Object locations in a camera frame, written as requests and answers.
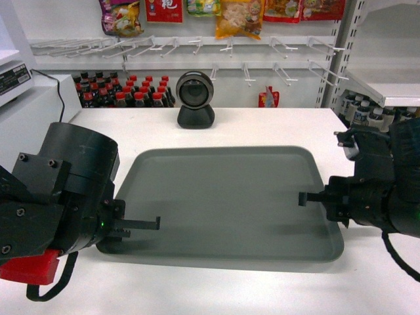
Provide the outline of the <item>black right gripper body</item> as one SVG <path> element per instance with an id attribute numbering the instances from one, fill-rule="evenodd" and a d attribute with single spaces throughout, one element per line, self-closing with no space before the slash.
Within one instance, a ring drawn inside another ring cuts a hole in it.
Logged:
<path id="1" fill-rule="evenodd" d="M 361 182 L 351 177 L 333 176 L 324 190 L 326 217 L 345 226 L 353 220 L 362 226 L 395 232 L 387 213 L 392 190 L 393 184 L 389 181 L 370 179 Z"/>

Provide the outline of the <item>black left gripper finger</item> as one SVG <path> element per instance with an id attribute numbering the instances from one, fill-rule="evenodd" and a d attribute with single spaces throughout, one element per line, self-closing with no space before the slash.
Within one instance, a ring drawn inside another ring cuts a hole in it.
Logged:
<path id="1" fill-rule="evenodd" d="M 117 230 L 159 230 L 160 222 L 161 217 L 156 217 L 155 221 L 115 219 L 113 221 L 113 228 Z"/>

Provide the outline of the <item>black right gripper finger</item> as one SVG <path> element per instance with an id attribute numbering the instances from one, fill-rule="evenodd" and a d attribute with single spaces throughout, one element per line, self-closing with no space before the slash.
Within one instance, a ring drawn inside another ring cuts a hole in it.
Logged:
<path id="1" fill-rule="evenodd" d="M 306 204 L 310 202 L 326 202 L 327 195 L 325 194 L 315 194 L 315 193 L 309 193 L 309 192 L 300 192 L 299 198 L 298 198 L 298 204 L 299 206 L 306 206 Z"/>

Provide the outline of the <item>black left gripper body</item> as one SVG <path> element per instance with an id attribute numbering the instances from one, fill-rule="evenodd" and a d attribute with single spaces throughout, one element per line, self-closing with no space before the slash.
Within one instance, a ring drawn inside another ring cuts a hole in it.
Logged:
<path id="1" fill-rule="evenodd" d="M 97 187 L 88 194 L 65 194 L 64 211 L 58 225 L 58 248 L 68 255 L 86 247 L 110 239 L 128 238 L 128 228 L 114 226 L 122 219 L 125 202 L 114 199 L 115 185 L 107 182 L 103 191 Z"/>

